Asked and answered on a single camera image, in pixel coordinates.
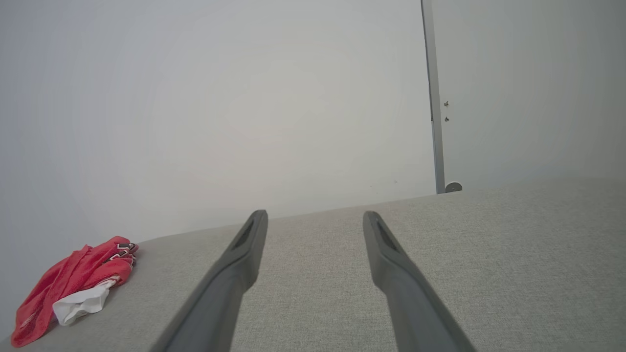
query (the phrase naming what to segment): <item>metal strip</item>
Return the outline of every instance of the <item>metal strip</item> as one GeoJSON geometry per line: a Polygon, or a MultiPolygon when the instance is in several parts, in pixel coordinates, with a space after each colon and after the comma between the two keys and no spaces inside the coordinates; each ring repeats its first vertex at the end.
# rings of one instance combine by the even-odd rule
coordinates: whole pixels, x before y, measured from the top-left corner
{"type": "Polygon", "coordinates": [[[441,104],[439,102],[439,77],[437,75],[437,54],[434,44],[433,0],[421,0],[424,40],[426,42],[426,67],[431,101],[431,121],[433,124],[434,177],[437,193],[446,192],[446,179],[443,173],[443,138],[441,135],[441,104]]]}

